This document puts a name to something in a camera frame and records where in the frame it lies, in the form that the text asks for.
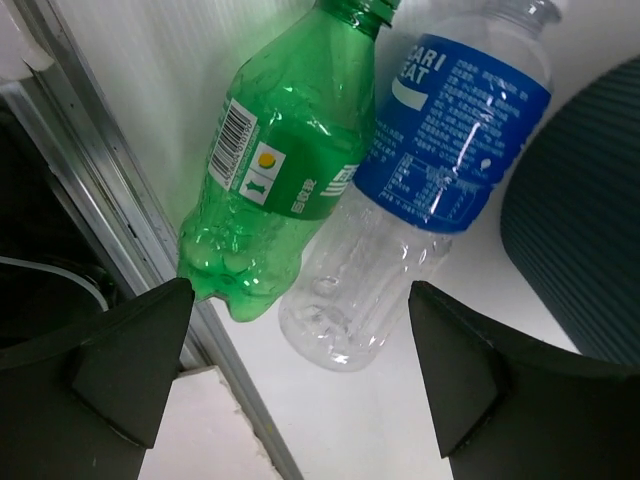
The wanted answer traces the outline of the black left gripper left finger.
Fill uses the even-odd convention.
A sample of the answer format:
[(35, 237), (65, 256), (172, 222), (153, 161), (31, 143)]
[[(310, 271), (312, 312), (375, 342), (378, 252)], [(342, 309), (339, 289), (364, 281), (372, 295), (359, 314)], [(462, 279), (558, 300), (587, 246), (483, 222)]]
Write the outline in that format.
[(39, 335), (1, 335), (1, 476), (135, 479), (155, 445), (194, 303), (172, 279)]

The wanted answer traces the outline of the green plastic soda bottle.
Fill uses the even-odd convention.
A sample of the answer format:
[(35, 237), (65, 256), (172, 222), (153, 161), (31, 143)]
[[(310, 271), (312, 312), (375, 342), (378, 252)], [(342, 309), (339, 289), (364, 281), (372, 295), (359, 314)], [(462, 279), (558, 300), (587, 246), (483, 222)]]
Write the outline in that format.
[(395, 1), (318, 1), (251, 56), (226, 94), (177, 273), (197, 300), (260, 317), (297, 278), (375, 131), (375, 41)]

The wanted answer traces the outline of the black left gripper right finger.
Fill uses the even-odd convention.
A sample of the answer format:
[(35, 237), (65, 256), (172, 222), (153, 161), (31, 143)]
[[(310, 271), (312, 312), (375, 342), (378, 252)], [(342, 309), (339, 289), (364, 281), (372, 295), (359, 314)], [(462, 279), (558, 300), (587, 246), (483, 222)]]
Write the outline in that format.
[(457, 479), (635, 479), (639, 371), (482, 315), (425, 281), (408, 308), (440, 455)]

